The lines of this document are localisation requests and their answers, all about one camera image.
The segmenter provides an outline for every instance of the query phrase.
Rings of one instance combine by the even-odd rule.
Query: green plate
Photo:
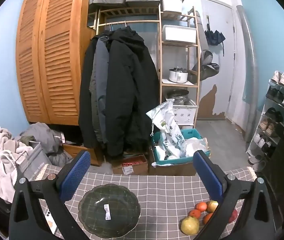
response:
[[[104,205],[109,205],[106,220]],[[141,214],[139,201],[124,186],[106,184],[86,192],[78,204],[78,218],[84,228],[100,238],[117,238],[135,228]]]

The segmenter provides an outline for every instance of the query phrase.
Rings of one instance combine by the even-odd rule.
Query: gray floor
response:
[[[211,161],[223,171],[250,166],[245,153],[246,143],[240,131],[228,121],[196,121],[196,129],[206,137],[211,149]]]

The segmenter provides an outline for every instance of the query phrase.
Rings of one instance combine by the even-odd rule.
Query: louvered door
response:
[[[16,72],[29,122],[49,122],[38,64],[38,31],[42,0],[24,0],[16,35]]]
[[[44,100],[50,121],[56,124],[77,125],[78,122],[80,30],[87,27],[80,24],[83,0],[76,1],[44,0],[40,24],[39,60]]]
[[[89,0],[24,0],[16,64],[30,122],[77,125],[81,64],[94,30]]]

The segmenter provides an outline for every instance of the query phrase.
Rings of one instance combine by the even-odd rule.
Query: blue wall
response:
[[[15,40],[23,0],[0,7],[0,126],[18,135],[28,127],[16,77]]]
[[[258,110],[262,110],[268,80],[284,71],[284,10],[276,0],[242,0],[259,68]]]

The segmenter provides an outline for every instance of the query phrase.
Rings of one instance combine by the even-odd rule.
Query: white storage box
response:
[[[178,12],[182,13],[183,0],[161,0],[162,10],[164,12]]]
[[[196,29],[177,25],[163,25],[163,41],[196,43]]]
[[[189,105],[173,105],[174,120],[178,125],[193,125],[198,106],[189,99]]]

